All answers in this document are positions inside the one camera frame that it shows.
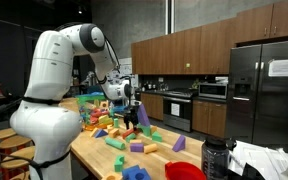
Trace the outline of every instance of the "microwave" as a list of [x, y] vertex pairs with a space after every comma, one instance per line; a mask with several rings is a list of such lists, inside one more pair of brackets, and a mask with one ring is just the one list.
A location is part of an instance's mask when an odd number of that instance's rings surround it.
[[227, 83], [200, 83], [198, 96], [226, 99]]

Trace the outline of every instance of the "lower cabinet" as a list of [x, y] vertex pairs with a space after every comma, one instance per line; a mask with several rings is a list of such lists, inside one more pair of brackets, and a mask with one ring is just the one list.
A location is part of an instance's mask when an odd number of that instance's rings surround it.
[[225, 104], [193, 101], [193, 130], [217, 137], [224, 137], [225, 121]]
[[163, 97], [155, 94], [141, 93], [141, 101], [144, 104], [147, 116], [163, 120]]

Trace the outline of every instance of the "stainless steel refrigerator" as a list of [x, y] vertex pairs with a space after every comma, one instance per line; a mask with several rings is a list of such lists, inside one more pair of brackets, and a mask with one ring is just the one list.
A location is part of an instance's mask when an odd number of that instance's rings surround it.
[[288, 152], [287, 60], [288, 42], [231, 50], [226, 137]]

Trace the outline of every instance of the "red bowl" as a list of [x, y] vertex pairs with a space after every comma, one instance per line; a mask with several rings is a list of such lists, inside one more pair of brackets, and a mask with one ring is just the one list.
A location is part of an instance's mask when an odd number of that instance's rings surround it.
[[165, 164], [165, 176], [167, 180], [206, 180], [198, 167], [187, 162]]

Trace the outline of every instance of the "gray wall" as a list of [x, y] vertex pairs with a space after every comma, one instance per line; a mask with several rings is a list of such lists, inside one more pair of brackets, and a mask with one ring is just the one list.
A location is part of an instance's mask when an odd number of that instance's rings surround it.
[[[175, 0], [175, 31], [236, 16], [280, 0]], [[131, 57], [131, 43], [165, 34], [165, 0], [93, 0], [92, 19], [119, 58]]]

